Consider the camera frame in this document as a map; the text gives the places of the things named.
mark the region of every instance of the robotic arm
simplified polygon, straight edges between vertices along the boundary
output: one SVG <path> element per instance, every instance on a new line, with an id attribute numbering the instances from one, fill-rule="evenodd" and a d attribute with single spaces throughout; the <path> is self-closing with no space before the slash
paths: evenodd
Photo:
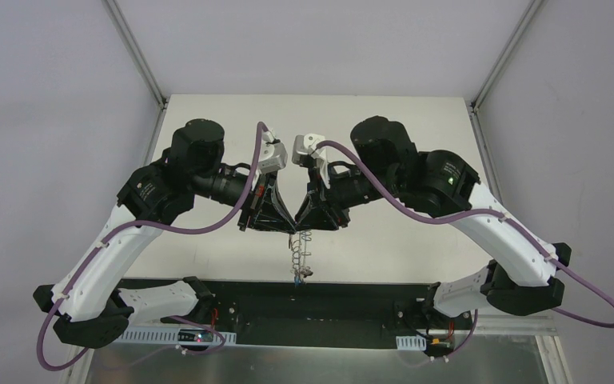
<path id="1" fill-rule="evenodd" d="M 248 177 L 253 188 L 241 209 L 241 230 L 272 230 L 292 234 L 295 223 L 277 188 L 277 172 L 285 167 L 287 153 L 271 130 L 263 135 L 257 173 L 240 174 L 246 164 L 221 163 L 225 131 L 216 122 L 197 119 L 176 130 L 170 148 L 161 158 L 130 176 L 118 193 L 118 203 L 84 258 L 59 283 L 39 286 L 34 299 L 48 312 L 59 299 L 59 319 L 54 330 L 67 344 L 100 348 L 119 337 L 129 324 L 172 315 L 209 313 L 213 295 L 197 278 L 143 290 L 116 289 L 138 255 L 162 230 L 133 226 L 119 232 L 108 244 L 102 239 L 114 228 L 135 220 L 165 225 L 191 210 L 195 195 L 234 206 Z M 96 247 L 101 250 L 88 263 L 67 294 L 62 291 Z"/>
<path id="2" fill-rule="evenodd" d="M 515 315 L 534 314 L 561 304 L 564 284 L 556 267 L 545 262 L 520 232 L 505 222 L 516 219 L 480 182 L 477 172 L 447 150 L 418 152 L 404 126 L 386 118 L 357 124 L 350 136 L 360 160 L 407 208 L 432 218 L 448 218 L 470 210 L 495 210 L 502 218 L 476 214 L 451 222 L 493 257 L 482 270 L 455 282 L 432 285 L 423 307 L 454 318 L 490 304 Z M 358 167 L 328 163 L 323 136 L 299 136 L 294 163 L 308 169 L 308 193 L 295 219 L 297 230 L 338 230 L 349 223 L 349 208 L 381 198 Z M 336 172 L 335 167 L 345 171 Z M 571 249 L 535 238 L 549 258 L 568 265 Z"/>

